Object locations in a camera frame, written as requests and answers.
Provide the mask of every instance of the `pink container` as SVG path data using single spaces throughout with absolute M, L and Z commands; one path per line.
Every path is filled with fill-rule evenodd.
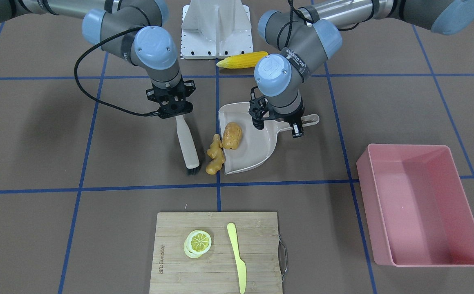
M 447 146 L 370 144 L 357 169 L 375 263 L 474 266 L 474 218 Z

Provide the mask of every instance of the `knife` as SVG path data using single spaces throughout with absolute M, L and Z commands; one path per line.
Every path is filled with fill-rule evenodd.
M 242 261 L 239 255 L 239 242 L 237 241 L 237 229 L 233 222 L 226 226 L 228 229 L 228 236 L 232 242 L 233 255 L 235 256 L 235 264 L 237 264 L 237 275 L 239 276 L 239 292 L 244 294 L 246 291 L 246 264 Z

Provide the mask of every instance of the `brown floor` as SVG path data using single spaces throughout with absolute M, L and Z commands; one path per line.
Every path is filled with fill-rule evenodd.
M 168 1 L 164 28 L 176 43 L 188 3 Z M 253 28 L 288 8 L 243 3 Z M 256 51 L 276 52 L 253 33 Z M 218 210 L 278 212 L 288 294 L 474 293 L 474 268 L 373 262 L 355 166 L 369 143 L 448 145 L 474 214 L 474 22 L 445 37 L 372 20 L 342 36 L 300 89 L 318 125 L 301 139 L 279 134 L 252 171 L 187 176 L 173 119 L 94 107 L 75 86 L 74 62 L 90 47 L 80 20 L 26 15 L 0 26 L 0 294 L 146 294 L 157 212 Z M 181 60 L 181 70 L 197 85 L 187 121 L 203 151 L 218 107 L 249 100 L 253 69 Z M 92 53 L 80 74 L 102 100 L 155 108 L 145 72 L 115 56 Z

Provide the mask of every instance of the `ginger root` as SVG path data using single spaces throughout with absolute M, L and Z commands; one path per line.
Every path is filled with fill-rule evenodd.
M 224 149 L 237 149 L 242 139 L 242 129 L 235 122 L 229 122 L 222 134 L 222 147 Z
M 212 161 L 206 166 L 206 172 L 209 175 L 215 175 L 222 169 L 222 164 L 226 161 L 222 153 L 222 142 L 219 134 L 213 135 L 213 142 L 206 152 Z

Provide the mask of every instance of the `blue joint cap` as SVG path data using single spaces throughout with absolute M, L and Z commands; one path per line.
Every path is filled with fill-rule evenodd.
M 172 36 L 161 27 L 146 27 L 134 39 L 137 57 L 152 69 L 169 69 L 177 61 L 177 48 Z
M 334 24 L 325 19 L 321 19 L 313 24 L 313 28 L 315 28 L 321 40 L 326 56 L 330 59 L 342 46 L 340 32 Z
M 161 11 L 161 18 L 163 19 L 163 23 L 162 23 L 163 25 L 170 18 L 170 11 L 168 10 L 168 5 L 166 5 L 166 2 L 164 2 L 164 0 L 155 0 L 155 3 L 157 3 L 157 6 L 159 6 L 159 10 Z
M 83 36 L 92 45 L 96 45 L 101 41 L 101 26 L 105 13 L 106 11 L 92 9 L 83 18 Z
M 432 32 L 453 35 L 466 28 L 474 20 L 474 0 L 454 0 L 438 16 Z
M 268 24 L 269 19 L 274 13 L 277 13 L 280 11 L 267 11 L 265 14 L 261 16 L 261 19 L 259 19 L 259 24 L 257 26 L 257 31 L 259 32 L 259 36 L 266 41 L 266 24 Z
M 261 92 L 268 97 L 274 97 L 288 87 L 291 80 L 291 65 L 284 56 L 270 54 L 259 60 L 254 76 Z

